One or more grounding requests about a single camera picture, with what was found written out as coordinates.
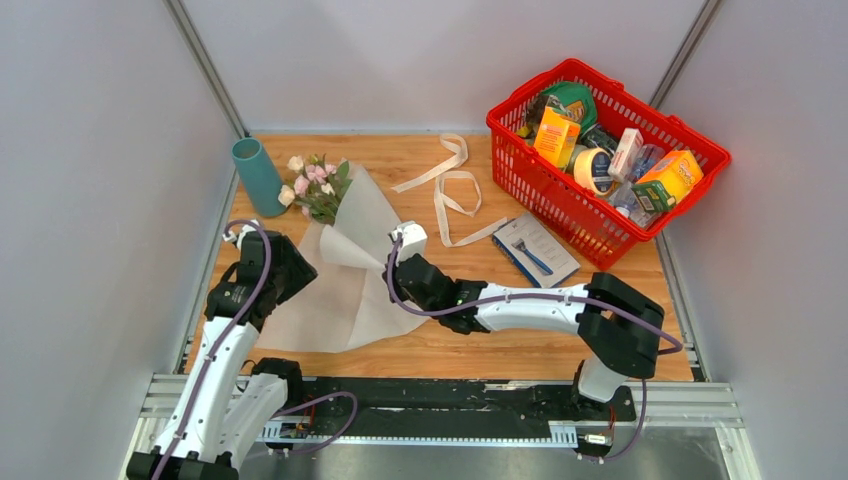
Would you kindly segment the white wrapping paper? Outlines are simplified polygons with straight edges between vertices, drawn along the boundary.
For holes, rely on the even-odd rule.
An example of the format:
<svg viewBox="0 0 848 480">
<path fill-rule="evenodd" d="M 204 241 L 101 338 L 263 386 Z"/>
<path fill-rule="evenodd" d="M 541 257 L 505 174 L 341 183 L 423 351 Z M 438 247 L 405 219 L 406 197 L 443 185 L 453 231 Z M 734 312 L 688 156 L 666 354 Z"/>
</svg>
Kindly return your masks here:
<svg viewBox="0 0 848 480">
<path fill-rule="evenodd" d="M 420 327 L 426 319 L 392 303 L 382 279 L 389 233 L 400 223 L 367 170 L 355 166 L 335 223 L 311 223 L 298 245 L 317 278 L 274 309 L 257 346 L 340 353 Z"/>
</svg>

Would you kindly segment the razor blister pack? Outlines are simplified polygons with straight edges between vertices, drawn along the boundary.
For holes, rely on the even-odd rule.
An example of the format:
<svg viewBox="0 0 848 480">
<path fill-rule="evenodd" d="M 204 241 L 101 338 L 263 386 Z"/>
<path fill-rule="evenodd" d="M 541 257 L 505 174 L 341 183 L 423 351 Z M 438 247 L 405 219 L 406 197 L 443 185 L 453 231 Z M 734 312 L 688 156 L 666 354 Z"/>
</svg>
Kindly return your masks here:
<svg viewBox="0 0 848 480">
<path fill-rule="evenodd" d="M 580 270 L 576 258 L 530 212 L 508 220 L 492 241 L 537 288 L 557 287 Z"/>
</svg>

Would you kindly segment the pink and white flowers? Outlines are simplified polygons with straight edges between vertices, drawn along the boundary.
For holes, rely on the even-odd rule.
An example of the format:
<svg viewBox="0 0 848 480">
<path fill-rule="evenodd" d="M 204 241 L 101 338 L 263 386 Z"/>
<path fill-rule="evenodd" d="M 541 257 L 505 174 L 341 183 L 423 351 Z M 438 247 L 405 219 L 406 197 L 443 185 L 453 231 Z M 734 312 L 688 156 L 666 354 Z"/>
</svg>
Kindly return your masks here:
<svg viewBox="0 0 848 480">
<path fill-rule="evenodd" d="M 299 207 L 314 222 L 333 225 L 352 184 L 351 164 L 346 159 L 328 162 L 325 155 L 295 155 L 289 158 L 287 168 L 295 177 L 283 183 L 277 195 L 279 203 Z"/>
</svg>

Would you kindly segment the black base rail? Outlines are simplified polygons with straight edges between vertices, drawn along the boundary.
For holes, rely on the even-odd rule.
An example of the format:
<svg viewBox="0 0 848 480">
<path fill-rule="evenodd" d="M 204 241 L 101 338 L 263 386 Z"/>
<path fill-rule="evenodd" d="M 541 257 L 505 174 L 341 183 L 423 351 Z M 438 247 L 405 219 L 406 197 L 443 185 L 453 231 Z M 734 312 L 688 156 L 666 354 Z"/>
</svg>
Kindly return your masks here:
<svg viewBox="0 0 848 480">
<path fill-rule="evenodd" d="M 602 428 L 637 419 L 630 388 L 612 400 L 585 400 L 569 382 L 316 377 L 291 394 L 282 416 L 302 439 L 542 440 L 558 421 Z"/>
</svg>

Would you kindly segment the masking tape roll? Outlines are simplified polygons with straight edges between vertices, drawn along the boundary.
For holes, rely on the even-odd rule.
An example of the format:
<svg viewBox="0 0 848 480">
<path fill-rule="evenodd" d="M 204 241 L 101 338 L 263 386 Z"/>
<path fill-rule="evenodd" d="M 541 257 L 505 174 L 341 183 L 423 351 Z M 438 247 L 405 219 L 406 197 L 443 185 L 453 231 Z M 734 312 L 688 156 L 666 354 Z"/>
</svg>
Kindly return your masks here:
<svg viewBox="0 0 848 480">
<path fill-rule="evenodd" d="M 572 176 L 581 187 L 604 197 L 616 186 L 616 181 L 609 174 L 610 165 L 611 156 L 605 149 L 584 149 L 574 160 Z"/>
</svg>

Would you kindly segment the clear plastic bottle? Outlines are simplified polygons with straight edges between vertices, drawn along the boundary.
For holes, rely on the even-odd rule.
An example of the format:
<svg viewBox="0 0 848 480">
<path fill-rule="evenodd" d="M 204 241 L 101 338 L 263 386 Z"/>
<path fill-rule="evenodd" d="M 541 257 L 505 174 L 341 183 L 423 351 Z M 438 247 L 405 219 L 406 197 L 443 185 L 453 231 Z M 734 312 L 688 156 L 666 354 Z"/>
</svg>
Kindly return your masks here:
<svg viewBox="0 0 848 480">
<path fill-rule="evenodd" d="M 608 198 L 608 203 L 621 215 L 627 217 L 642 229 L 649 228 L 659 217 L 659 213 L 646 211 L 633 191 L 635 183 L 656 165 L 666 154 L 658 145 L 643 145 L 633 163 L 632 169 L 626 175 Z"/>
</svg>

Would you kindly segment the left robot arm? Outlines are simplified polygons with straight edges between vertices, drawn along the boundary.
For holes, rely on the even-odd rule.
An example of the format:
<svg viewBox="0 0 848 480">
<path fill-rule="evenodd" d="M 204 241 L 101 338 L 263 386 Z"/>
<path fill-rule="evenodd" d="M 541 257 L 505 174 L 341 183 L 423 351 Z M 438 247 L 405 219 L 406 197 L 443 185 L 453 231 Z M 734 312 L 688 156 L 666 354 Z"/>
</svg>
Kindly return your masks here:
<svg viewBox="0 0 848 480">
<path fill-rule="evenodd" d="M 131 455 L 129 479 L 236 479 L 247 453 L 276 412 L 306 399 L 298 362 L 262 358 L 245 390 L 237 379 L 266 319 L 317 277 L 285 235 L 240 232 L 240 258 L 207 297 L 201 347 L 177 405 L 147 452 Z"/>
</svg>

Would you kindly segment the red plastic shopping basket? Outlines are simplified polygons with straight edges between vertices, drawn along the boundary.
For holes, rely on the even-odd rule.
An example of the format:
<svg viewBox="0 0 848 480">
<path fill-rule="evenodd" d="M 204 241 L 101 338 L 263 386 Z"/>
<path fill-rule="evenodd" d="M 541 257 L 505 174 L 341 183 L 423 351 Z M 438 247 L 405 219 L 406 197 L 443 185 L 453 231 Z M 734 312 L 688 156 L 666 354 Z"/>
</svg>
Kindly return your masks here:
<svg viewBox="0 0 848 480">
<path fill-rule="evenodd" d="M 650 143 L 667 150 L 690 151 L 702 169 L 703 179 L 680 205 L 649 228 L 625 218 L 571 176 L 543 160 L 517 134 L 531 103 L 544 89 L 561 81 L 589 88 L 600 124 L 610 133 L 619 135 L 626 127 L 636 127 Z M 486 124 L 491 130 L 494 182 L 601 269 L 614 264 L 636 243 L 654 239 L 673 219 L 694 207 L 732 160 L 725 148 L 678 117 L 660 113 L 628 93 L 622 83 L 577 58 L 568 58 L 523 83 L 488 112 Z"/>
</svg>

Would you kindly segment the green snack bag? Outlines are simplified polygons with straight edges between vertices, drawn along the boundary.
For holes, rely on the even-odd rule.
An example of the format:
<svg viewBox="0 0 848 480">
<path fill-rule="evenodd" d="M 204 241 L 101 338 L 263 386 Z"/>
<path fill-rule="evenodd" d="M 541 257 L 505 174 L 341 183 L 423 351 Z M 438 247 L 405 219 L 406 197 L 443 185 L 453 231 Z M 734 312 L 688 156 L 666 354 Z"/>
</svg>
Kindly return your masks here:
<svg viewBox="0 0 848 480">
<path fill-rule="evenodd" d="M 562 81 L 541 92 L 547 106 L 553 107 L 582 130 L 598 122 L 598 111 L 590 89 L 581 83 Z"/>
</svg>

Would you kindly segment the dark snack packet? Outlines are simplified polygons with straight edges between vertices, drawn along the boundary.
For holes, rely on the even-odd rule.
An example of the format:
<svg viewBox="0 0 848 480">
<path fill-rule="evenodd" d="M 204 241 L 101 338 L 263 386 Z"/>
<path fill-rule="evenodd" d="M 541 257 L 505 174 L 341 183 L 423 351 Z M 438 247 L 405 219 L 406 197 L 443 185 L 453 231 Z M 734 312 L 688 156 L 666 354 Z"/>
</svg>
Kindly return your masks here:
<svg viewBox="0 0 848 480">
<path fill-rule="evenodd" d="M 587 148 L 602 148 L 609 154 L 614 154 L 619 144 L 618 138 L 609 133 L 599 123 L 588 127 L 582 132 L 578 141 Z"/>
</svg>

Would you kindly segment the yellow green box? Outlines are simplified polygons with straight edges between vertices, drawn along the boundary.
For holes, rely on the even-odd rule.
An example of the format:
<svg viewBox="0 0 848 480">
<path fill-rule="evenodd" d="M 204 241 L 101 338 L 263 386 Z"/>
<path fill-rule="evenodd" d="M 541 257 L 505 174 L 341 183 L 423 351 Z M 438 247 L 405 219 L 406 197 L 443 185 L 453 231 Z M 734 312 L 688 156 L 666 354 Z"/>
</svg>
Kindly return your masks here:
<svg viewBox="0 0 848 480">
<path fill-rule="evenodd" d="M 646 211 L 665 213 L 679 205 L 703 177 L 693 153 L 676 150 L 642 176 L 633 191 Z"/>
</svg>

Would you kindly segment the teal cylindrical vase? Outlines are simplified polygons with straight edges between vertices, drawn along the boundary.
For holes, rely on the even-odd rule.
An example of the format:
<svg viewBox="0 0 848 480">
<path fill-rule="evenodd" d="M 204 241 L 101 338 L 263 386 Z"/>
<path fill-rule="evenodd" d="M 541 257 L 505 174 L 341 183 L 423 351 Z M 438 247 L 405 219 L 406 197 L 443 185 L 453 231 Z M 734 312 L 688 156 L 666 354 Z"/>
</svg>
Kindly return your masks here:
<svg viewBox="0 0 848 480">
<path fill-rule="evenodd" d="M 283 180 L 260 140 L 254 137 L 238 140 L 231 148 L 231 157 L 257 214 L 272 218 L 288 210 L 278 199 Z"/>
</svg>

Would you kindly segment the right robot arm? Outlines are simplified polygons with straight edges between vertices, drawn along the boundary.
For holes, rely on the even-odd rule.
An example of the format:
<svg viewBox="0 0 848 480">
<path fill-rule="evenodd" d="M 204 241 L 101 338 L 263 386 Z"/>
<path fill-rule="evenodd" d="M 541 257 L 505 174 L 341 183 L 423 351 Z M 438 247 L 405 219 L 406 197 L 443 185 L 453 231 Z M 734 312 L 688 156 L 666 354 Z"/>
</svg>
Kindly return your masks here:
<svg viewBox="0 0 848 480">
<path fill-rule="evenodd" d="M 664 353 L 664 309 L 609 273 L 565 288 L 513 288 L 454 280 L 415 254 L 390 258 L 383 279 L 392 303 L 458 334 L 532 329 L 580 338 L 591 354 L 578 369 L 570 402 L 584 418 L 605 411 L 626 380 L 653 378 Z"/>
</svg>

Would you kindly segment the orange juice box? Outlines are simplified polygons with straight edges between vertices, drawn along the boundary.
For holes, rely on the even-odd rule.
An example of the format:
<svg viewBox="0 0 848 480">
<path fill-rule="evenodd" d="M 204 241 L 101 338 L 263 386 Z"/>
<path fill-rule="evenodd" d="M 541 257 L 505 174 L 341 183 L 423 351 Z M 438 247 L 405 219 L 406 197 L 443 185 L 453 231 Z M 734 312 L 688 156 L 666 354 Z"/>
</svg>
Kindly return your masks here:
<svg viewBox="0 0 848 480">
<path fill-rule="evenodd" d="M 533 148 L 556 168 L 569 163 L 581 126 L 553 107 L 546 107 L 535 136 Z"/>
</svg>

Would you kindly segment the white red small box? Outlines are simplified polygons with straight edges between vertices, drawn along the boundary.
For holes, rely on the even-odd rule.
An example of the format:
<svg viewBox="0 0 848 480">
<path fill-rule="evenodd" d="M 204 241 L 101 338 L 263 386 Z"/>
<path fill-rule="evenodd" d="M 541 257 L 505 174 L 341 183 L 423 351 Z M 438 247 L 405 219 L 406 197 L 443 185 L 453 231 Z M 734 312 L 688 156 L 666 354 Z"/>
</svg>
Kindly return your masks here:
<svg viewBox="0 0 848 480">
<path fill-rule="evenodd" d="M 608 168 L 608 174 L 612 179 L 616 182 L 627 180 L 643 144 L 643 135 L 638 128 L 624 129 Z"/>
</svg>

